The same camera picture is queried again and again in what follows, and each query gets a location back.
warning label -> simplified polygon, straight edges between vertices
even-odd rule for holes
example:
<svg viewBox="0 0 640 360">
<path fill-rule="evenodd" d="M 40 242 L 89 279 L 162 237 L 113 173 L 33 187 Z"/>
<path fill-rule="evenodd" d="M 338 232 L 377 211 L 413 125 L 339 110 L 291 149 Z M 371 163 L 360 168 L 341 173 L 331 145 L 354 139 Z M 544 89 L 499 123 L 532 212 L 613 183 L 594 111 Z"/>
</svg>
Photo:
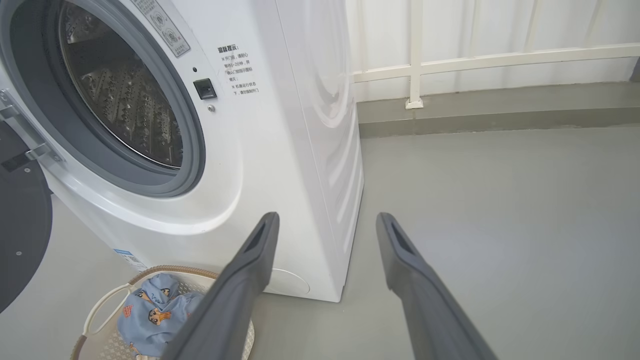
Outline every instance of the warning label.
<svg viewBox="0 0 640 360">
<path fill-rule="evenodd" d="M 115 251 L 116 253 L 118 253 L 120 256 L 122 256 L 123 259 L 125 259 L 129 265 L 131 265 L 131 267 L 133 267 L 135 270 L 137 270 L 138 272 L 143 272 L 146 269 L 148 269 L 143 263 L 142 261 L 138 260 L 138 258 L 136 258 L 135 256 L 133 256 L 133 254 L 131 254 L 130 252 L 126 251 L 126 250 L 119 250 L 119 249 L 113 249 L 113 251 Z"/>
<path fill-rule="evenodd" d="M 218 48 L 220 60 L 225 67 L 225 82 L 234 95 L 260 92 L 253 75 L 252 59 L 238 45 L 230 44 Z"/>
<path fill-rule="evenodd" d="M 138 10 L 151 22 L 156 31 L 160 34 L 166 45 L 173 51 L 173 54 L 178 57 L 191 48 L 187 44 L 186 40 L 182 37 L 178 28 L 166 12 L 160 7 L 160 4 L 156 0 L 131 0 Z"/>
</svg>

washing machine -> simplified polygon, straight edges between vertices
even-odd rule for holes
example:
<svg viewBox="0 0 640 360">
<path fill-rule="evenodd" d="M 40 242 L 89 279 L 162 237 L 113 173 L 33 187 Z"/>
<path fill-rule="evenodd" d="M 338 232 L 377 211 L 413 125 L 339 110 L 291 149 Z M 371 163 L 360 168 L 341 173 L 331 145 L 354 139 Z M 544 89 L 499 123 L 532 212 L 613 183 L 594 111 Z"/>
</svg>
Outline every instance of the washing machine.
<svg viewBox="0 0 640 360">
<path fill-rule="evenodd" d="M 267 291 L 338 302 L 364 185 L 349 62 L 341 0 L 0 0 L 12 168 L 37 161 L 138 270 L 220 271 L 277 211 Z"/>
</svg>

wall baseboard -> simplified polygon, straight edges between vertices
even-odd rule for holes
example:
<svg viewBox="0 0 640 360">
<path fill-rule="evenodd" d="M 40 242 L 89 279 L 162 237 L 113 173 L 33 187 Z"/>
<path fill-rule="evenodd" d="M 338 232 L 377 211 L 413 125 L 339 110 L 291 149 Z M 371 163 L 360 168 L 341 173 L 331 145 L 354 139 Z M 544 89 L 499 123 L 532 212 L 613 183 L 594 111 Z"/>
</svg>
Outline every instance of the wall baseboard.
<svg viewBox="0 0 640 360">
<path fill-rule="evenodd" d="M 521 129 L 640 126 L 640 83 L 480 90 L 358 103 L 361 138 Z"/>
</svg>

cartoon print fabric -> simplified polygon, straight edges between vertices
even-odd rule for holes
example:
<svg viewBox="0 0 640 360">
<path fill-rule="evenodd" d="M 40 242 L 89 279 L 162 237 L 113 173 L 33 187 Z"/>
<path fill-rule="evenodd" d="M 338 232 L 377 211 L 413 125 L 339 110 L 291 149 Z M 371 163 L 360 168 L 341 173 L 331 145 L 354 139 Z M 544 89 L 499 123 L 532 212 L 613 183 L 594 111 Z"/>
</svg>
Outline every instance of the cartoon print fabric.
<svg viewBox="0 0 640 360">
<path fill-rule="evenodd" d="M 160 357 L 202 299 L 198 293 L 177 292 L 175 278 L 158 274 L 125 299 L 118 331 L 134 356 Z"/>
</svg>

black lid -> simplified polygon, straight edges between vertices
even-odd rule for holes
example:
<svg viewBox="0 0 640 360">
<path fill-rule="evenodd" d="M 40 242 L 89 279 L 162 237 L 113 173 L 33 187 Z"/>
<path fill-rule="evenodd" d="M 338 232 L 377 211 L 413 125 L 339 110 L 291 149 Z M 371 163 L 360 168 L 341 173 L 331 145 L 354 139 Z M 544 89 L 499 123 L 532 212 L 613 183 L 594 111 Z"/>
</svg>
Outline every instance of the black lid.
<svg viewBox="0 0 640 360">
<path fill-rule="evenodd" d="M 51 193 L 29 147 L 0 117 L 0 312 L 20 295 L 51 235 Z"/>
</svg>

